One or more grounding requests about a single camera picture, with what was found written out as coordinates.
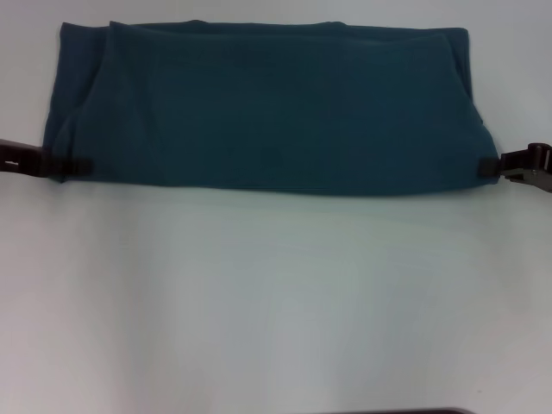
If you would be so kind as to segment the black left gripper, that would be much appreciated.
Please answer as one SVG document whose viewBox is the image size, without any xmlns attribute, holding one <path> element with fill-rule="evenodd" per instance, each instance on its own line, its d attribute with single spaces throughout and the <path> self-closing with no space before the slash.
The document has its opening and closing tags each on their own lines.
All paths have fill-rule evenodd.
<svg viewBox="0 0 552 414">
<path fill-rule="evenodd" d="M 56 156 L 40 147 L 1 140 L 1 171 L 32 177 L 84 177 L 92 173 L 89 159 Z"/>
</svg>

